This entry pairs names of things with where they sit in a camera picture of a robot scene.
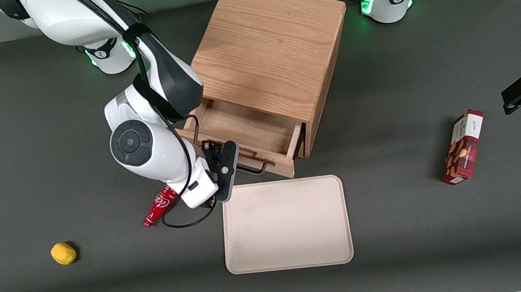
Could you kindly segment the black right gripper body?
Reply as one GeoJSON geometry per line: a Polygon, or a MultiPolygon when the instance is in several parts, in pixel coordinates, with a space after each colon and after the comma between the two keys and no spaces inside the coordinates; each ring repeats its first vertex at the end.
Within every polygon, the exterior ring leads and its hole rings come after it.
{"type": "Polygon", "coordinates": [[[218,186],[215,198],[218,202],[227,202],[232,196],[235,185],[239,146],[234,141],[220,143],[209,140],[203,141],[201,147],[212,173],[212,179],[218,186]]]}

